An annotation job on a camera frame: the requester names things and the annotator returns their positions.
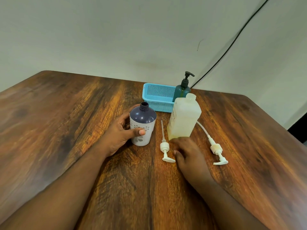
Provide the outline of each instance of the blue plastic basket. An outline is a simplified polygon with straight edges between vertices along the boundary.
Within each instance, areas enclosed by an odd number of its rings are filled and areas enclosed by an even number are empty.
[[[148,102],[149,107],[154,111],[168,112],[173,111],[172,102],[175,92],[175,86],[158,85],[145,83],[143,86],[143,99]]]

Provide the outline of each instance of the forearm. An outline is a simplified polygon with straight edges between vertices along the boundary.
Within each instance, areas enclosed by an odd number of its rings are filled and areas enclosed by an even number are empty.
[[[0,230],[73,229],[108,153],[106,144],[94,144],[62,176],[7,219]]]
[[[197,191],[208,204],[221,229],[267,229],[213,180],[203,184]]]

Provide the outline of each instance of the white plastic bottle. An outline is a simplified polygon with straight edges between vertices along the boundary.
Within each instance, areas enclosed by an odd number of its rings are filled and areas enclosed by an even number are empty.
[[[201,108],[196,95],[188,93],[186,97],[178,97],[167,125],[169,140],[182,136],[190,137],[193,128],[201,115]]]

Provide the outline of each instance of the hand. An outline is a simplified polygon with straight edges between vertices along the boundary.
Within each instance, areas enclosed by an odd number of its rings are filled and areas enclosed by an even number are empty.
[[[127,140],[133,137],[145,135],[146,132],[143,128],[137,127],[130,129],[129,113],[133,108],[139,105],[140,104],[134,105],[127,112],[116,118],[106,130],[105,134],[101,137],[100,140],[103,142],[104,146],[107,146],[108,148],[107,157],[112,156],[127,142]]]
[[[181,150],[181,152],[174,150],[179,169],[194,189],[200,192],[204,184],[213,181],[204,155],[189,137],[171,139],[170,142],[176,144]]]

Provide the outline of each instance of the black cable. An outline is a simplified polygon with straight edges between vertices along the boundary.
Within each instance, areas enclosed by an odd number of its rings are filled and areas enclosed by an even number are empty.
[[[234,41],[231,43],[231,45],[229,46],[229,48],[225,51],[225,53],[222,55],[221,58],[219,58],[219,60],[211,67],[211,69],[208,70],[208,72],[205,73],[204,76],[202,76],[194,85],[196,85],[201,79],[203,79],[218,63],[219,61],[226,55],[226,53],[229,51],[229,49],[232,47],[232,45],[235,43],[235,41],[237,40],[237,38],[239,37],[239,35],[241,34],[241,32],[244,30],[244,28],[246,27],[246,25],[250,22],[250,20],[259,12],[259,10],[261,10],[261,8],[268,2],[268,0],[266,0],[262,6],[259,7],[259,9],[248,19],[248,21],[244,24],[244,26],[241,28],[241,30],[239,31],[239,33],[237,34],[236,38],[234,39]]]

